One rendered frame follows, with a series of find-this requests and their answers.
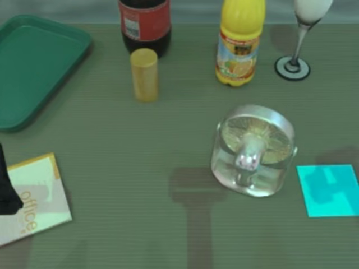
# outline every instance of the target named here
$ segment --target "wine glass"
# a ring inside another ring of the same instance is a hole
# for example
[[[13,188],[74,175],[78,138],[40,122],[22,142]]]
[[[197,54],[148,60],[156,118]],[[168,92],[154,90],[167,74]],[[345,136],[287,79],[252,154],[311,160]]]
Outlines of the wine glass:
[[[303,80],[310,74],[310,66],[299,53],[304,37],[327,13],[333,0],[294,0],[294,11],[298,22],[298,44],[293,56],[280,57],[275,62],[275,71],[286,80]]]

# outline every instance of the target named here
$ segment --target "transparent container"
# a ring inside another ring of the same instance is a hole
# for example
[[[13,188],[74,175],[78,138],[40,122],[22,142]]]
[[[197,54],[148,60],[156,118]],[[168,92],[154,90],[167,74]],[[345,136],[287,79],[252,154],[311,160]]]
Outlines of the transparent container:
[[[294,129],[284,116],[245,105],[218,124],[211,170],[229,189],[266,197],[281,189],[296,153]]]

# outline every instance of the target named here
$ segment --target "cyan square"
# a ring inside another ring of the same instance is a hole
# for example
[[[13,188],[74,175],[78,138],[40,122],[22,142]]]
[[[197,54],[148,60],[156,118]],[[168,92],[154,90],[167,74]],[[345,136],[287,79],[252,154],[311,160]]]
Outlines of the cyan square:
[[[352,165],[299,165],[297,171],[309,217],[359,216]]]

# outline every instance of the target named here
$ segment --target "green tray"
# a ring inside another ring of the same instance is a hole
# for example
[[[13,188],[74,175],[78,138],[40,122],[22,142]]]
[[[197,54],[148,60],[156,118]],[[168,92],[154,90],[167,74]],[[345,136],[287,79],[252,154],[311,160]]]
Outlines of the green tray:
[[[0,27],[0,131],[33,119],[80,63],[91,37],[79,29],[30,15]]]

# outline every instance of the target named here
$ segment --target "orange juice bottle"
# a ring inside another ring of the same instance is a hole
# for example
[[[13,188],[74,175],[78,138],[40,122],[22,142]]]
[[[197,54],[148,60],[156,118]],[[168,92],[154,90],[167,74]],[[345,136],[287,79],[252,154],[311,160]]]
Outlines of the orange juice bottle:
[[[224,0],[215,73],[239,87],[252,80],[265,18],[265,0]]]

